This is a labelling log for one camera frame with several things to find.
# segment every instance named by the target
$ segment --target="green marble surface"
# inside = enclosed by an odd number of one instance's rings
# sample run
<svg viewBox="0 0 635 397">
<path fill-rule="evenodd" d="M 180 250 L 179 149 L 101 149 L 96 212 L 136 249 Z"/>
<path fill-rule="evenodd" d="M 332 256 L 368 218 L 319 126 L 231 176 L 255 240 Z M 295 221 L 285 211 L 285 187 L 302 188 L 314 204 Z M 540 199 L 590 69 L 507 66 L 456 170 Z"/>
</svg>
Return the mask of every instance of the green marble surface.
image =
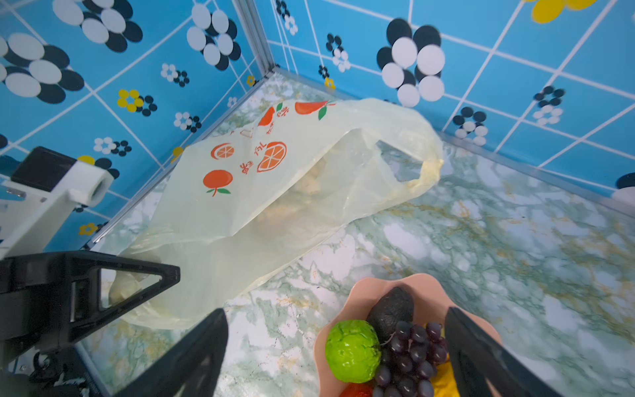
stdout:
<svg viewBox="0 0 635 397">
<path fill-rule="evenodd" d="M 324 97 L 274 76 L 214 134 L 282 98 Z M 561 394 L 635 395 L 635 220 L 463 149 L 445 149 L 441 181 L 428 193 L 349 224 L 225 304 L 230 337 L 215 395 L 317 396 L 313 343 L 355 282 L 414 273 L 436 277 Z M 417 167 L 398 152 L 384 159 L 405 179 Z M 152 217 L 164 185 L 95 249 L 125 249 Z M 82 344 L 116 392 L 186 332 L 118 320 Z"/>
</svg>

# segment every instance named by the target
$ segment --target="yellow flower decal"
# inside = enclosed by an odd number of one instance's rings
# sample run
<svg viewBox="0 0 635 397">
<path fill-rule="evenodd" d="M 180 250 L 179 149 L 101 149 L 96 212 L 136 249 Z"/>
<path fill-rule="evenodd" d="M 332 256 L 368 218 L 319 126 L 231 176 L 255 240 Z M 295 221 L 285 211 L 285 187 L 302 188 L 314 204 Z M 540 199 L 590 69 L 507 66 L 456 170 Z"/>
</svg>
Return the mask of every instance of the yellow flower decal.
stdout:
<svg viewBox="0 0 635 397">
<path fill-rule="evenodd" d="M 326 79 L 324 79 L 324 85 L 331 88 L 332 90 L 335 89 L 335 83 L 333 82 L 333 79 L 330 77 L 327 77 Z"/>
<path fill-rule="evenodd" d="M 536 0 L 525 0 L 532 3 Z M 580 11 L 591 7 L 598 0 L 538 0 L 531 11 L 531 19 L 537 24 L 548 24 L 562 14 L 567 7 L 571 11 Z"/>
<path fill-rule="evenodd" d="M 128 98 L 132 99 L 131 104 L 128 103 Z M 130 90 L 130 92 L 119 90 L 117 105 L 119 105 L 119 107 L 125 107 L 128 112 L 134 113 L 137 111 L 137 107 L 144 105 L 144 100 L 139 98 L 139 91 L 137 90 Z"/>
<path fill-rule="evenodd" d="M 93 159 L 91 156 L 79 156 L 77 159 L 86 164 L 95 165 L 95 159 Z"/>
<path fill-rule="evenodd" d="M 175 147 L 172 150 L 172 156 L 174 156 L 174 158 L 170 161 L 170 164 L 174 163 L 179 157 L 181 157 L 181 154 L 183 154 L 183 152 L 186 150 L 187 146 L 185 147 Z"/>
<path fill-rule="evenodd" d="M 97 225 L 90 222 L 88 225 L 82 225 L 79 227 L 80 236 L 92 236 L 97 231 Z"/>
</svg>

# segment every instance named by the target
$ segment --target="fruit bowl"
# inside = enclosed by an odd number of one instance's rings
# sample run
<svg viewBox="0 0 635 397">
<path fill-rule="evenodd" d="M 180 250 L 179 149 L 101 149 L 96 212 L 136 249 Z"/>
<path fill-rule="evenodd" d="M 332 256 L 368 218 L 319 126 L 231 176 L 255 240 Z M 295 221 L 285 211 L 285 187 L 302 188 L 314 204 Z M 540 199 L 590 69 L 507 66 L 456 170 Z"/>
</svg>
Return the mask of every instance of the fruit bowl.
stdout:
<svg viewBox="0 0 635 397">
<path fill-rule="evenodd" d="M 342 311 L 317 335 L 313 347 L 313 358 L 316 362 L 317 377 L 319 379 L 320 397 L 337 397 L 346 388 L 346 383 L 337 380 L 326 363 L 324 349 L 326 338 L 331 328 L 342 320 L 365 320 L 370 309 L 394 287 L 406 290 L 414 300 L 415 324 L 440 323 L 445 324 L 445 314 L 450 307 L 458 307 L 447 296 L 436 278 L 429 274 L 419 273 L 410 277 L 387 281 L 377 278 L 363 278 L 352 288 Z M 484 319 L 463 310 L 470 319 L 480 326 L 487 334 L 502 344 L 500 335 L 494 327 Z"/>
</svg>

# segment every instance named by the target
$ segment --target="grape bunch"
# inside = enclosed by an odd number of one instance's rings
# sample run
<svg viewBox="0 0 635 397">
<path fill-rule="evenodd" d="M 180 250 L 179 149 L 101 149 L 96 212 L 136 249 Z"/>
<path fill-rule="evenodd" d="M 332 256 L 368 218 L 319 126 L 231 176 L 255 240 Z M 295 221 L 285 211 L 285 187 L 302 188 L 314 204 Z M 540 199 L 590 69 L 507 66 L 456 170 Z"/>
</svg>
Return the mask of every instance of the grape bunch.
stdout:
<svg viewBox="0 0 635 397">
<path fill-rule="evenodd" d="M 433 397 L 430 379 L 436 366 L 448 359 L 448 346 L 441 324 L 426 327 L 399 321 L 395 333 L 382 349 L 375 372 L 373 397 Z"/>
</svg>

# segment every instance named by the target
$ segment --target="translucent plastic bag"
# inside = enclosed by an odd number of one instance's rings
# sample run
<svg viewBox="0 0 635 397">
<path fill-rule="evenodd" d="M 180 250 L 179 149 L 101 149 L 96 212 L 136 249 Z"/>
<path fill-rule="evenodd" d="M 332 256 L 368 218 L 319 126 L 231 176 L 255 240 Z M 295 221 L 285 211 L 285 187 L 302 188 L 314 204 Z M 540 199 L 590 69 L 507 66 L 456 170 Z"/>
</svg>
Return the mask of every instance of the translucent plastic bag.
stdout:
<svg viewBox="0 0 635 397">
<path fill-rule="evenodd" d="M 421 161 L 419 178 L 397 181 L 379 141 Z M 121 254 L 180 266 L 181 281 L 124 319 L 188 328 L 343 225 L 423 194 L 442 165 L 441 141 L 419 113 L 375 99 L 285 101 L 192 145 L 149 228 Z M 117 272 L 111 300 L 143 285 Z"/>
</svg>

